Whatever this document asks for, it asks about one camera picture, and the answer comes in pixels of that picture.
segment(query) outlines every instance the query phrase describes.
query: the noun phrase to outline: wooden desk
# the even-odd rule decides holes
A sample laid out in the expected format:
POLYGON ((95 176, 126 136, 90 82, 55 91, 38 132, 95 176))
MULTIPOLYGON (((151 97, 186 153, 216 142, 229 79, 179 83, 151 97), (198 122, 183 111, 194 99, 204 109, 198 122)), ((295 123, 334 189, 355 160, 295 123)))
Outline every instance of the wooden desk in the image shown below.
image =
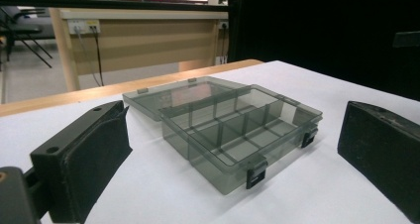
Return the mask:
POLYGON ((247 67, 255 64, 262 63, 259 60, 248 59, 238 62, 226 63, 217 66, 204 67, 193 69, 184 72, 178 72, 163 76, 151 77, 135 81, 129 81, 119 84, 108 85, 104 87, 90 88, 85 90, 73 91, 53 96, 36 98, 26 101, 7 103, 0 105, 0 117, 12 115, 21 112, 28 112, 42 108, 48 108, 63 104, 75 103, 94 98, 106 97, 118 93, 133 91, 139 88, 156 86, 159 84, 170 83, 177 80, 184 80, 190 77, 198 77, 209 75, 212 73, 223 72, 227 70, 247 67))
POLYGON ((67 20, 99 20, 102 71, 173 62, 179 71, 211 66, 227 44, 218 28, 227 12, 51 8, 51 16, 68 91, 80 89, 78 75, 98 72, 98 58, 93 35, 71 35, 67 20))

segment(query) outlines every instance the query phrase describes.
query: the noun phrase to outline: floor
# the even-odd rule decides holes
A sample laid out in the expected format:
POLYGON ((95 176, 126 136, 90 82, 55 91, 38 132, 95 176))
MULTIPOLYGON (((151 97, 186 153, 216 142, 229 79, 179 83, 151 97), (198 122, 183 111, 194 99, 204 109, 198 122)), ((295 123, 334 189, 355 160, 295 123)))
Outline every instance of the floor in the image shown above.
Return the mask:
MULTIPOLYGON (((0 72, 1 103, 10 103, 31 98, 44 97, 67 91, 62 66, 55 40, 43 40, 39 43, 52 55, 49 58, 41 50, 37 52, 52 65, 49 68, 21 42, 17 42, 6 61, 2 50, 2 71, 0 72)), ((125 69, 114 72, 104 72, 104 84, 114 84, 145 77, 174 73, 178 70, 177 63, 155 65, 144 68, 125 69)), ((82 89, 97 86, 92 74, 79 76, 82 89)))

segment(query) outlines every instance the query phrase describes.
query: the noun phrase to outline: black cable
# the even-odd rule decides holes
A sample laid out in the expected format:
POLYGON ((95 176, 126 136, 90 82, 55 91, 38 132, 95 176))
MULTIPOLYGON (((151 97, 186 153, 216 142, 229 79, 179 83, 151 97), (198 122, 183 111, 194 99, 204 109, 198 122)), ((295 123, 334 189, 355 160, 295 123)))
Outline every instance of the black cable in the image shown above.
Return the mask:
POLYGON ((96 52, 98 55, 98 64, 99 64, 99 77, 101 78, 102 86, 104 86, 104 79, 102 77, 101 53, 99 51, 99 42, 98 42, 98 31, 96 30, 96 27, 90 27, 90 29, 93 31, 93 37, 95 38, 95 42, 96 42, 96 52))
POLYGON ((222 24, 222 28, 223 28, 222 52, 221 52, 221 56, 219 58, 219 62, 221 64, 225 63, 224 62, 224 60, 225 60, 225 37, 226 37, 226 28, 227 28, 226 24, 222 24))

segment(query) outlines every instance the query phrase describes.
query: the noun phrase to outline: cable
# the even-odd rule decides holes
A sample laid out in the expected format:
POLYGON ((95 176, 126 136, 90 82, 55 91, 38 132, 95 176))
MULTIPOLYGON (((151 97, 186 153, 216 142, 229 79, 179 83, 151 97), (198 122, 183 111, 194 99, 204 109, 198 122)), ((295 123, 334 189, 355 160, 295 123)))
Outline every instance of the cable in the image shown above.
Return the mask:
POLYGON ((89 65, 90 65, 90 70, 91 70, 91 72, 92 72, 92 76, 93 76, 93 78, 95 79, 96 84, 97 84, 98 86, 101 86, 101 84, 99 83, 98 79, 96 79, 96 76, 95 76, 95 71, 94 71, 94 69, 93 69, 93 64, 92 64, 92 62, 90 61, 90 59, 88 58, 88 56, 87 56, 86 47, 84 46, 84 42, 83 42, 83 40, 81 39, 80 31, 78 30, 78 28, 77 28, 77 27, 74 27, 74 32, 76 32, 77 36, 79 37, 79 40, 80 40, 80 43, 81 43, 81 47, 83 48, 83 54, 84 54, 84 56, 85 56, 86 60, 89 62, 89 65))
POLYGON ((222 40, 222 55, 219 57, 219 62, 222 63, 226 63, 225 62, 225 37, 226 37, 226 24, 222 24, 222 28, 223 28, 223 40, 222 40))
POLYGON ((90 29, 93 32, 93 37, 95 38, 95 42, 96 42, 96 53, 98 56, 98 65, 99 65, 99 76, 101 78, 101 84, 102 86, 104 86, 104 79, 102 77, 102 62, 101 62, 101 53, 99 51, 99 42, 98 42, 98 31, 96 30, 96 27, 90 27, 90 29))

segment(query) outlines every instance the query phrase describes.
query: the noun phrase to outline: wooden table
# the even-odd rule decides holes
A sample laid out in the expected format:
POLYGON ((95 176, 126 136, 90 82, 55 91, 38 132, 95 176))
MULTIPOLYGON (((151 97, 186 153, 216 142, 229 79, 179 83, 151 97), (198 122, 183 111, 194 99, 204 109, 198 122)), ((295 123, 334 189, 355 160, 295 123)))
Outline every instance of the wooden table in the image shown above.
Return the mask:
POLYGON ((156 86, 159 84, 170 83, 177 80, 184 80, 190 77, 204 76, 204 75, 209 75, 212 73, 247 67, 251 65, 260 64, 260 63, 262 63, 262 61, 255 60, 255 59, 247 59, 247 60, 242 60, 238 62, 193 69, 189 71, 178 72, 178 73, 173 73, 173 74, 168 74, 168 75, 163 75, 163 76, 139 79, 139 80, 134 80, 134 81, 129 81, 129 82, 107 85, 103 87, 78 90, 78 91, 73 91, 73 92, 68 92, 68 93, 52 95, 48 97, 2 104, 0 105, 0 117, 22 113, 22 112, 33 111, 37 109, 54 107, 54 106, 63 105, 63 104, 85 101, 85 100, 94 99, 94 98, 106 97, 106 96, 110 96, 114 94, 130 92, 139 88, 156 86))

